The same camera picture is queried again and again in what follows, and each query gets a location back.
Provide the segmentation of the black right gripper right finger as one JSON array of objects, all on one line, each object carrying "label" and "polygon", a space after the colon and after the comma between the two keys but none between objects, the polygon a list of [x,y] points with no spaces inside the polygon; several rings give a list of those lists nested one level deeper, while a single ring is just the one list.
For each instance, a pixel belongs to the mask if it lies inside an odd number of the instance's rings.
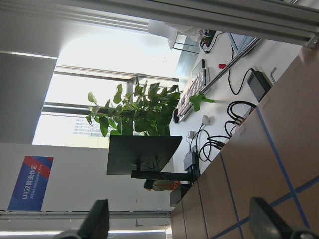
[{"label": "black right gripper right finger", "polygon": [[255,239],[317,239],[307,229],[290,227],[264,198],[252,197],[249,207],[249,227]]}]

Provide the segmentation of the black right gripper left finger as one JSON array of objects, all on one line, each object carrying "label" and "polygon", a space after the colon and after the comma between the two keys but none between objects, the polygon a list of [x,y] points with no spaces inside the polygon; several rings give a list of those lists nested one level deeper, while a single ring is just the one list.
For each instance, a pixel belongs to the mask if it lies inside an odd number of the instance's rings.
[{"label": "black right gripper left finger", "polygon": [[109,234],[108,200],[97,200],[78,230],[68,230],[54,239],[106,239]]}]

